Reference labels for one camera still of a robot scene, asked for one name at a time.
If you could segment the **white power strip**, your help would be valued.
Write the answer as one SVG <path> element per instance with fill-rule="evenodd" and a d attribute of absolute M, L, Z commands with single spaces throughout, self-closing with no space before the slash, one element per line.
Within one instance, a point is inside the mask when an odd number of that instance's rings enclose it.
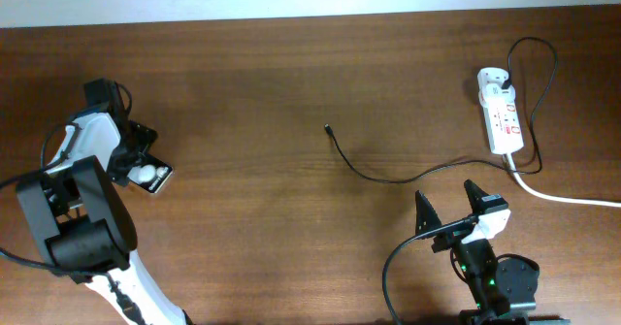
<path fill-rule="evenodd" d="M 490 150 L 493 154 L 511 154 L 524 146 L 515 90 L 501 89 L 491 83 L 479 91 Z"/>

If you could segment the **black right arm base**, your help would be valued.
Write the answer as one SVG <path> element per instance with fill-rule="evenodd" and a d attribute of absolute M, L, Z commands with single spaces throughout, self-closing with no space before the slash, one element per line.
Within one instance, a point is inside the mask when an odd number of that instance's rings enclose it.
<path fill-rule="evenodd" d="M 462 310 L 459 323 L 467 325 L 570 325 L 559 315 L 534 315 L 539 265 L 517 254 L 493 262 L 460 262 L 461 278 L 468 284 L 476 309 Z"/>

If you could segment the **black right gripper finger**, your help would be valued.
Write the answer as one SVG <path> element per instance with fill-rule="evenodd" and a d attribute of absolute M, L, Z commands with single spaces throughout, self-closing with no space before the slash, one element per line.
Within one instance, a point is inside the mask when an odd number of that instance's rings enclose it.
<path fill-rule="evenodd" d="M 467 179 L 464 182 L 464 188 L 468 196 L 468 200 L 473 214 L 485 214 L 490 208 L 494 206 L 496 202 L 496 196 L 486 193 L 472 180 Z"/>
<path fill-rule="evenodd" d="M 428 239 L 434 235 L 437 229 L 441 228 L 441 220 L 434 207 L 421 191 L 415 192 L 415 205 L 415 235 L 420 239 Z"/>

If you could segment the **black smartphone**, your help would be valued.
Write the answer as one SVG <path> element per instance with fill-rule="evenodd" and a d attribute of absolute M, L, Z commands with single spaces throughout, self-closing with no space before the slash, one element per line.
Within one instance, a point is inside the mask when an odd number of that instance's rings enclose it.
<path fill-rule="evenodd" d="M 131 182 L 149 194 L 157 194 L 174 173 L 174 168 L 160 159 L 146 154 L 128 173 Z"/>

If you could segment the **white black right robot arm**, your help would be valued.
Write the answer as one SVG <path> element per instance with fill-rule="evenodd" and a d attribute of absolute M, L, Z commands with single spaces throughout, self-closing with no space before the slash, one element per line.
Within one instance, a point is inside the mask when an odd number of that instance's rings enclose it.
<path fill-rule="evenodd" d="M 499 194 L 486 193 L 470 179 L 464 182 L 464 188 L 472 212 L 446 224 L 441 223 L 426 196 L 416 192 L 415 233 L 423 240 L 431 239 L 435 253 L 451 252 L 479 309 L 501 315 L 508 312 L 509 305 L 496 282 L 498 262 L 490 241 L 507 226 L 508 202 Z"/>

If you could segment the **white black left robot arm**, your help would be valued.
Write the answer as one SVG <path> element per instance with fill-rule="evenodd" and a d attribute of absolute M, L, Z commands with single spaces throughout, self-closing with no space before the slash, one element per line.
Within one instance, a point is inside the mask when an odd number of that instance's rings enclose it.
<path fill-rule="evenodd" d="M 174 172 L 150 154 L 155 130 L 130 119 L 131 92 L 99 79 L 83 87 L 84 110 L 62 124 L 65 137 L 52 159 L 18 176 L 16 196 L 42 257 L 15 262 L 67 276 L 106 300 L 128 324 L 188 324 L 138 253 L 138 236 L 116 191 L 136 184 L 158 193 Z"/>

